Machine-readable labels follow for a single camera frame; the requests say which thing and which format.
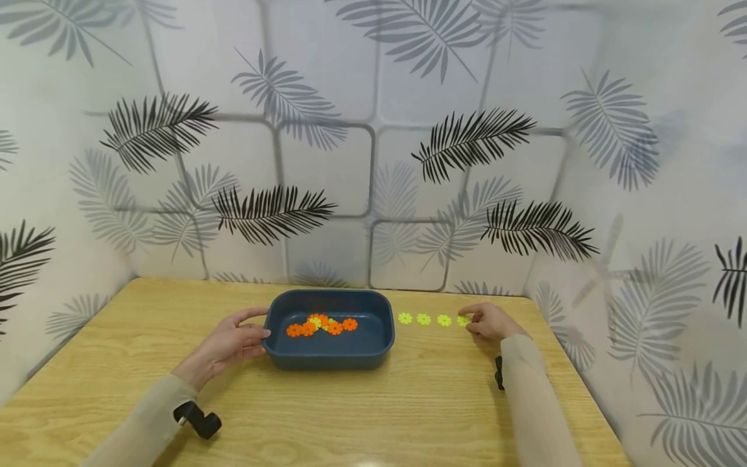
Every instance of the finger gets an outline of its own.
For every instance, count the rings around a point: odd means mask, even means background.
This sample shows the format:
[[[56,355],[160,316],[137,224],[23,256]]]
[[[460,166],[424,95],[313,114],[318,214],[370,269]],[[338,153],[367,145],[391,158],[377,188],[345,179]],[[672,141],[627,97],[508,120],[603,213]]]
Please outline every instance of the finger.
[[[262,316],[266,314],[266,306],[255,306],[253,308],[247,308],[241,310],[240,312],[236,312],[233,315],[229,316],[227,320],[229,320],[235,327],[237,327],[239,324],[243,323],[249,318],[254,318],[255,316]]]

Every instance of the hand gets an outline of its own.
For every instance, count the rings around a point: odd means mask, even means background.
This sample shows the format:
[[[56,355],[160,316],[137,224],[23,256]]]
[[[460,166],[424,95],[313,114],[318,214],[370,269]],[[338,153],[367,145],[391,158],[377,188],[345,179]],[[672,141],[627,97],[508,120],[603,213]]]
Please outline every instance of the hand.
[[[472,322],[467,324],[467,331],[482,338],[502,341],[515,334],[531,338],[529,333],[519,326],[499,306],[492,303],[475,303],[459,310],[459,315],[472,315]]]
[[[267,314],[266,308],[249,308],[221,320],[212,333],[174,368],[172,374],[200,391],[230,365],[264,354],[262,339],[270,331],[261,324],[241,324]]]

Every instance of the left hand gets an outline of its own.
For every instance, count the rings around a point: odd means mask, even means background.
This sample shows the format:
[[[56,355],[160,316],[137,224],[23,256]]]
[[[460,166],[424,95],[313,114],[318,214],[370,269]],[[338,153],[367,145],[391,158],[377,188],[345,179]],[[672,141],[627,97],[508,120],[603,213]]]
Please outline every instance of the left hand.
[[[267,308],[255,307],[224,318],[172,374],[200,391],[230,365],[263,355],[262,339],[268,337],[270,331],[261,324],[241,323],[266,314]]]

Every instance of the wooden table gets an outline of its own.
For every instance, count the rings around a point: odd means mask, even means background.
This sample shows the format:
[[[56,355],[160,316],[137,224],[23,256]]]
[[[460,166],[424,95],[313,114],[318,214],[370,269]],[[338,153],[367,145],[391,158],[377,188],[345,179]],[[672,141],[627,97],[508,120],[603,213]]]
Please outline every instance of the wooden table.
[[[136,279],[0,411],[0,466],[71,466],[128,415],[224,316],[269,305],[291,287]],[[629,466],[620,443],[535,305],[517,297],[382,291],[397,323],[386,363],[335,374],[249,361],[212,381],[201,406],[223,420],[205,442],[182,429],[157,465],[517,466],[494,350],[475,344],[456,311],[501,305],[538,342],[584,463]],[[454,317],[442,327],[436,316]]]

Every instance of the right hand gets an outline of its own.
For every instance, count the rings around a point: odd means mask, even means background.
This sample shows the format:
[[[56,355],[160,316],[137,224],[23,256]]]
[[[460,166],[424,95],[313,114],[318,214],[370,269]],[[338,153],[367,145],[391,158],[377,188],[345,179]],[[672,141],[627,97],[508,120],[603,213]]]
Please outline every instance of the right hand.
[[[467,331],[489,341],[502,341],[512,335],[523,334],[531,338],[529,333],[519,326],[499,306],[492,303],[475,303],[459,310],[459,316],[472,315],[472,322],[467,324]]]

